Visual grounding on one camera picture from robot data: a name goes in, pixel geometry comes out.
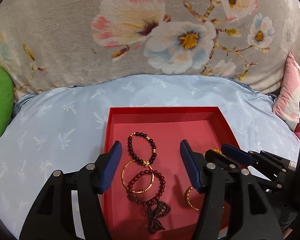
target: metal screw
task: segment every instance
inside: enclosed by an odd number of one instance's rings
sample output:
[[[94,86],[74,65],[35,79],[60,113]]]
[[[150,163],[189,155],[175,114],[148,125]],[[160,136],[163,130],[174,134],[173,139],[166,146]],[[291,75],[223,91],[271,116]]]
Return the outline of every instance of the metal screw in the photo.
[[[95,165],[93,163],[89,163],[87,166],[86,166],[86,169],[87,170],[93,170],[95,167]]]
[[[61,171],[59,171],[59,170],[56,170],[53,172],[53,176],[55,176],[55,177],[58,177],[60,175],[61,175]]]
[[[241,170],[241,173],[243,174],[243,175],[245,175],[245,176],[247,176],[247,175],[249,175],[249,170],[247,170],[247,169],[242,169]]]
[[[216,168],[216,165],[214,163],[208,163],[207,168],[210,169],[210,170],[213,170],[213,169]]]

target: dark red beaded bracelet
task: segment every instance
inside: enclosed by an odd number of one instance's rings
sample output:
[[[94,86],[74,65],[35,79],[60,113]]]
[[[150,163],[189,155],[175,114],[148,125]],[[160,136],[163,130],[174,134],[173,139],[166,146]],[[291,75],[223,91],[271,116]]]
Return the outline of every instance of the dark red beaded bracelet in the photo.
[[[133,185],[143,175],[151,175],[151,174],[154,174],[154,176],[156,176],[160,181],[158,193],[148,201],[140,201],[137,195],[132,192]],[[160,230],[165,230],[165,228],[163,227],[163,225],[158,219],[167,216],[171,211],[171,208],[167,203],[163,201],[159,201],[160,197],[162,196],[162,193],[164,192],[165,184],[166,181],[164,180],[164,176],[162,176],[160,172],[152,171],[152,170],[140,171],[128,183],[128,189],[127,189],[128,198],[132,202],[136,202],[138,205],[148,206],[147,208],[148,218],[149,218],[148,231],[151,234],[155,234]]]
[[[152,149],[152,155],[149,159],[149,161],[144,161],[142,159],[140,159],[136,154],[135,152],[133,151],[133,148],[132,148],[132,136],[139,136],[139,137],[143,137],[145,138],[149,143],[150,143],[150,146],[151,146],[151,149]],[[133,132],[130,134],[130,136],[128,137],[128,151],[131,155],[131,157],[136,161],[136,163],[138,164],[141,164],[145,167],[148,167],[149,165],[151,165],[155,158],[157,157],[157,147],[155,146],[155,143],[154,141],[146,134],[146,133],[142,133],[142,132]]]

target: white label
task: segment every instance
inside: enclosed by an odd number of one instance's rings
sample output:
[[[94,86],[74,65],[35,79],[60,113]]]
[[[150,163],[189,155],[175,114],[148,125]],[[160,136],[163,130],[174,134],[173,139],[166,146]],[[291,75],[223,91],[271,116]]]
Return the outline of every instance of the white label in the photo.
[[[293,170],[293,171],[296,171],[296,167],[297,167],[297,164],[293,161],[290,161],[289,169]]]

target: blue gripper pad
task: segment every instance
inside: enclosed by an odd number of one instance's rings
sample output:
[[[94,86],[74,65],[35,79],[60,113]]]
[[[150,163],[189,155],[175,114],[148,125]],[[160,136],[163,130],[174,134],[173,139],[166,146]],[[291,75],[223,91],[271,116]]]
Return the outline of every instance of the blue gripper pad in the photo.
[[[230,144],[224,144],[221,146],[221,152],[229,157],[230,159],[233,159],[234,161],[238,162],[239,164],[243,166],[252,166],[254,164],[254,161],[251,158],[251,155],[245,151],[242,151],[236,147],[233,147]]]
[[[180,154],[186,168],[192,187],[197,191],[202,189],[200,170],[192,157],[193,151],[186,140],[180,142]]]
[[[100,190],[102,193],[104,193],[107,189],[110,188],[112,180],[114,178],[114,174],[118,168],[121,155],[122,155],[122,144],[119,141],[115,141],[113,144],[111,150],[107,154],[101,154],[102,155],[108,155],[107,161],[104,163],[104,168],[101,170],[101,185]]]

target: bed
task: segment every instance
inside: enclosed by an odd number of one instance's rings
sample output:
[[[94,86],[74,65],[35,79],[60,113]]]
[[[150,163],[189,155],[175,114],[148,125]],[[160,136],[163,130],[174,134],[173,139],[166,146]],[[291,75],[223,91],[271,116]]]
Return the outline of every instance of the bed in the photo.
[[[300,2],[247,0],[234,11],[240,1],[2,2],[0,65],[16,104],[0,138],[0,219],[16,239],[54,170],[103,153],[110,107],[218,106],[242,150],[297,162],[300,141],[268,93],[278,95],[289,51],[300,65]],[[160,21],[142,25],[142,9]],[[84,238],[75,192],[73,212]]]

